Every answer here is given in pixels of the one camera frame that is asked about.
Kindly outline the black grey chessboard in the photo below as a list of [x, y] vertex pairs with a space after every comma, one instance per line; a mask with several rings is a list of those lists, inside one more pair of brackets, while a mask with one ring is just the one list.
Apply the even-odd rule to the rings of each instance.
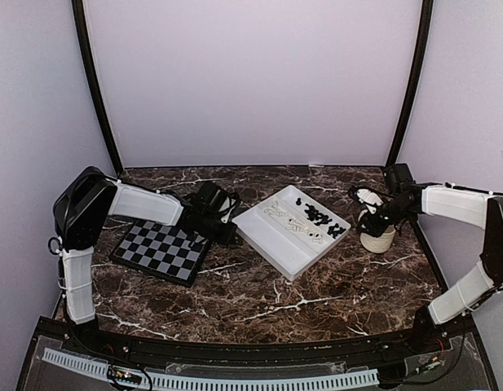
[[138, 220], [109, 255], [133, 270], [190, 288], [210, 250], [211, 242], [176, 226]]

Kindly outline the white plastic compartment tray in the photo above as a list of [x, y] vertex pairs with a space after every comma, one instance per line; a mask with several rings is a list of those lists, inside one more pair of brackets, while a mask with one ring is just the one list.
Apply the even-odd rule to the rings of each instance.
[[351, 224], [289, 185], [232, 221], [237, 233], [294, 281], [342, 241]]

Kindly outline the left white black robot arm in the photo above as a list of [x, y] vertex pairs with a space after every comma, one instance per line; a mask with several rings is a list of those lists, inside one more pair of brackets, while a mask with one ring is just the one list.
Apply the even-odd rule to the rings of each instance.
[[67, 319], [79, 325], [73, 341], [88, 355], [105, 348], [105, 338], [90, 324], [95, 321], [91, 263], [103, 225], [117, 215], [175, 226], [216, 244], [230, 244], [237, 226], [232, 212], [240, 203], [214, 182], [181, 197], [173, 192], [148, 190], [111, 178], [99, 168], [85, 168], [55, 201], [55, 234], [50, 252], [60, 259], [60, 287]]

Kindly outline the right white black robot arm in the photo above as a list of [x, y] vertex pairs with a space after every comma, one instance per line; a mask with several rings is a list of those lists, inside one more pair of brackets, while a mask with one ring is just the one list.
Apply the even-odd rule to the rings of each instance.
[[378, 239], [389, 227], [410, 222], [420, 214], [463, 222], [484, 232], [483, 250], [474, 268], [417, 311], [406, 346], [422, 354], [437, 341], [439, 325], [475, 310], [503, 290], [503, 193], [452, 183], [418, 183], [405, 163], [384, 168], [382, 175], [387, 195], [361, 185], [348, 191], [355, 202], [364, 206], [357, 222], [361, 235]]

